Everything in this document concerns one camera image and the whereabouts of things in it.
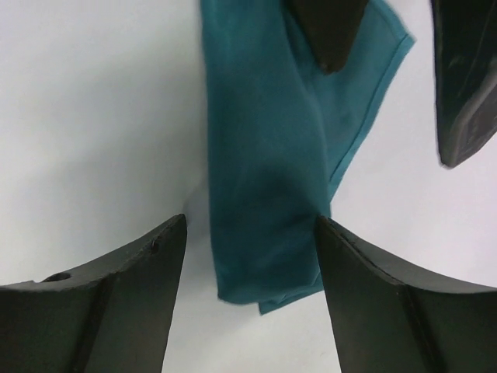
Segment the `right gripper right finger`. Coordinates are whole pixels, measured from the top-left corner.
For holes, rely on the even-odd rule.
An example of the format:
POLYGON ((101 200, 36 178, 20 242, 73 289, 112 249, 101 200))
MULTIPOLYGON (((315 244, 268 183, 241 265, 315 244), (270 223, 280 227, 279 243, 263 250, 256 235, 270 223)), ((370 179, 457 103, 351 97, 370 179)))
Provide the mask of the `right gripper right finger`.
POLYGON ((315 239, 342 371, 496 370, 496 290, 419 267, 320 217, 315 239))

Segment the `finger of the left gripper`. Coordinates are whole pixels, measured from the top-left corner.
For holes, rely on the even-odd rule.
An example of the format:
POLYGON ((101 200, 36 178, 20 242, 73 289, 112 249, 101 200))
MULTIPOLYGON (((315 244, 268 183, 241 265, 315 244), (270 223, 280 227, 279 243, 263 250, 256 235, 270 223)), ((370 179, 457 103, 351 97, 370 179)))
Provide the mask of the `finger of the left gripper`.
POLYGON ((289 0, 319 68, 332 74, 344 68, 365 13, 367 0, 289 0))
POLYGON ((496 133, 496 3, 433 1, 437 143, 455 168, 496 133))

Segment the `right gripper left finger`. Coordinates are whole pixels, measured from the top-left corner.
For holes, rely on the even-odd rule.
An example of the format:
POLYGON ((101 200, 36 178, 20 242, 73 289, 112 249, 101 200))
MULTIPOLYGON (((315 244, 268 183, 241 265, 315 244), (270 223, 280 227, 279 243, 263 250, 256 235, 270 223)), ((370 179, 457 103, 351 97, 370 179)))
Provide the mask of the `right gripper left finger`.
POLYGON ((160 372, 186 251, 178 214, 90 262, 1 288, 3 372, 160 372))

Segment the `teal satin napkin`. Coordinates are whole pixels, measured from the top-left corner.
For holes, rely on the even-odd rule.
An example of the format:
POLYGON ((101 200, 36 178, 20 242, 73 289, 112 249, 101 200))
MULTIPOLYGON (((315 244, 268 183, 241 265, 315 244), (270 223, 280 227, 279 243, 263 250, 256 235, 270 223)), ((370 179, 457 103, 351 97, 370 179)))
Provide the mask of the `teal satin napkin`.
POLYGON ((345 67, 318 67, 281 1, 203 1, 210 241, 218 297, 261 314, 323 288, 314 225, 413 39, 366 5, 345 67))

